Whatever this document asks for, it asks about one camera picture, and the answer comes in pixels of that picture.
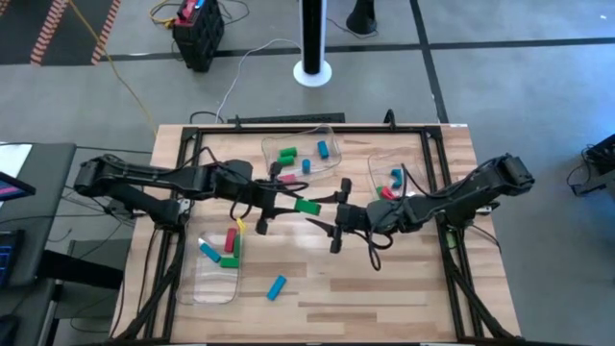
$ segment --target monitor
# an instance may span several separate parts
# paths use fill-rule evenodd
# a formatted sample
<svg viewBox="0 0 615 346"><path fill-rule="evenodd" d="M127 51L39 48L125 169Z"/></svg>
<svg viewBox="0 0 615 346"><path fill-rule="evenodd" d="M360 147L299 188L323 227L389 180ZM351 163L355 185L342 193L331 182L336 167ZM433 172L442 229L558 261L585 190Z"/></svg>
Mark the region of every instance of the monitor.
<svg viewBox="0 0 615 346"><path fill-rule="evenodd" d="M0 172L0 202L32 196L36 192L37 190L33 186Z"/></svg>

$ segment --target concrete floor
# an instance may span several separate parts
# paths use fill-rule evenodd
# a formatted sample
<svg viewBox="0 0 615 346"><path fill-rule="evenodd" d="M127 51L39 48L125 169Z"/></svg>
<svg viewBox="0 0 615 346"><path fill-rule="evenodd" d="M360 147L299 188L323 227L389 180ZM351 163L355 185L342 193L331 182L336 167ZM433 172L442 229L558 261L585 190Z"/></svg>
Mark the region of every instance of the concrete floor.
<svg viewBox="0 0 615 346"><path fill-rule="evenodd" d="M275 37L298 39L295 2L245 1L251 15L227 28L221 49L255 48ZM170 33L154 27L146 16L155 2L122 3L108 43L110 53L170 51ZM330 1L330 17L343 24L353 3ZM421 0L419 4L431 43L615 37L612 1ZM228 5L234 16L243 11L237 4ZM359 40L330 25L328 45L419 42L407 0L377 1L377 17L377 37ZM604 191L574 197L565 179L579 164L585 144L615 133L615 45L431 53L449 120L469 124L479 160L510 152L521 156L536 177L530 194L503 199L494 213L523 335L531 340L612 345L615 203ZM381 122L391 108L399 121L438 121L418 50L329 54L333 78L320 89L295 83L291 70L297 60L294 55L248 58L222 115L344 111L348 122ZM185 123L193 111L217 109L238 61L217 58L208 74L194 74L174 60L117 65L157 123ZM152 147L154 139L143 115L105 62L80 67L3 65L0 89L2 140ZM80 151L75 165L97 154ZM122 157L149 160L146 155ZM576 178L582 180L582 173ZM96 224L63 219L51 236L59 238L72 227L75 231L69 238L103 239L113 226L112 219ZM130 229L122 229L116 237L130 235ZM67 241L50 248L65 249ZM104 330L109 320L76 325ZM56 344L102 337L62 324Z"/></svg>

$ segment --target blue cylinder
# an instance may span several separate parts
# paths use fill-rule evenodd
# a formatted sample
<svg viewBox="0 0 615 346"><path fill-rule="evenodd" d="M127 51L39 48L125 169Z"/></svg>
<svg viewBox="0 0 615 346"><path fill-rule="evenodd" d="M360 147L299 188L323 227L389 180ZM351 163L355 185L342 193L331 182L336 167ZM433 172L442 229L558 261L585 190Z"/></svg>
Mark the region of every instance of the blue cylinder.
<svg viewBox="0 0 615 346"><path fill-rule="evenodd" d="M301 161L301 169L304 172L304 174L309 173L310 166L311 166L311 162L308 159L304 159L303 161Z"/></svg>
<svg viewBox="0 0 615 346"><path fill-rule="evenodd" d="M327 159L329 157L329 148L327 148L327 142L321 140L318 142L318 153L321 159Z"/></svg>

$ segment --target red object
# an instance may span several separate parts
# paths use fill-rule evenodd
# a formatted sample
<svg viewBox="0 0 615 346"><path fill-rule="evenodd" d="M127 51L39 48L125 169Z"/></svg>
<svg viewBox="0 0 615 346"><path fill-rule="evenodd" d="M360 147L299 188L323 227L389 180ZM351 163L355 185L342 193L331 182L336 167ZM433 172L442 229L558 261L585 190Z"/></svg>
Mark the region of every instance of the red object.
<svg viewBox="0 0 615 346"><path fill-rule="evenodd" d="M278 177L278 179L283 183L294 183L297 181L297 176L294 174L286 174L285 176Z"/></svg>
<svg viewBox="0 0 615 346"><path fill-rule="evenodd" d="M387 200L391 200L391 201L395 199L395 195L393 194L393 191L391 191L391 189L388 187L382 188L381 197L386 198Z"/></svg>
<svg viewBox="0 0 615 346"><path fill-rule="evenodd" d="M184 18L181 18L180 16L178 16L175 19L174 25L192 25L190 18L194 10L198 10L194 8L197 2L198 0L187 0L185 2L184 8L182 9L182 15L184 16Z"/></svg>
<svg viewBox="0 0 615 346"><path fill-rule="evenodd" d="M229 229L227 232L227 242L224 244L224 251L231 253L234 249L234 238L237 236L237 229Z"/></svg>

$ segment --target orange striped tape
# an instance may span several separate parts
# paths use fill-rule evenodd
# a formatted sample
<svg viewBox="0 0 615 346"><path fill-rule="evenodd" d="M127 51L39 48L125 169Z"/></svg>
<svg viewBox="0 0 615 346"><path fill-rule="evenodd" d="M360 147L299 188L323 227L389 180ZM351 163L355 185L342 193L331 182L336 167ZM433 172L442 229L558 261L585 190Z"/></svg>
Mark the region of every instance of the orange striped tape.
<svg viewBox="0 0 615 346"><path fill-rule="evenodd" d="M92 64L97 64L100 61L100 57L105 54L103 52L103 49L107 45L107 40L109 39L109 35L111 34L113 22L115 21L115 17L117 16L117 12L119 11L119 5L121 2L122 0L113 0L111 6L109 7L109 12L107 13L107 20L105 20L105 24L103 24L103 30L98 36L100 42L96 44L96 47L94 47L94 51L92 52Z"/></svg>
<svg viewBox="0 0 615 346"><path fill-rule="evenodd" d="M45 17L40 33L38 33L37 43L35 43L35 47L30 54L30 63L40 65L42 62L42 57L45 55L47 46L51 42L56 29L58 29L58 24L60 24L64 10L66 10L66 5L67 3L64 0L53 0L51 3L47 17Z"/></svg>

